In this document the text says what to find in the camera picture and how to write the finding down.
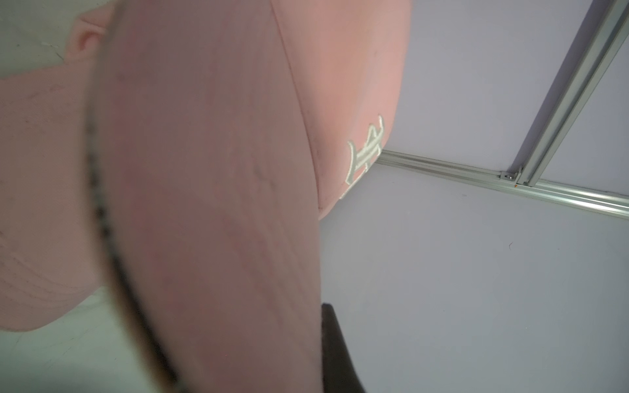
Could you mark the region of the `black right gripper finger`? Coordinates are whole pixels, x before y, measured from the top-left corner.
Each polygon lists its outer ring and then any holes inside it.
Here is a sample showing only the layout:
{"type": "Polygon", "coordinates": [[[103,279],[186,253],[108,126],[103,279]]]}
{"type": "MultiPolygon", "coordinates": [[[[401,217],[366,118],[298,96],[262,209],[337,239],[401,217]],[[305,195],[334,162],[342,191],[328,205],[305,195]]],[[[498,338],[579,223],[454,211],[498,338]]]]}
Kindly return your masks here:
{"type": "Polygon", "coordinates": [[[325,393],[366,393],[358,377],[333,306],[321,306],[322,379],[325,393]]]}

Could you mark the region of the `pink cap white R logo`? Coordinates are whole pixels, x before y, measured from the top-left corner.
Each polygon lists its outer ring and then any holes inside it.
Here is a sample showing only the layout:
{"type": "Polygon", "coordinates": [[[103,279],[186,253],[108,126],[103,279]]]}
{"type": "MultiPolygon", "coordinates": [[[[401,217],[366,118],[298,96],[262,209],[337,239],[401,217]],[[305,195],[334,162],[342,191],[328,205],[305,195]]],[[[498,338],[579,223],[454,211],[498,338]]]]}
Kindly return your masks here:
{"type": "Polygon", "coordinates": [[[324,392],[319,222],[391,133],[410,1],[118,1],[98,259],[160,392],[324,392]]]}

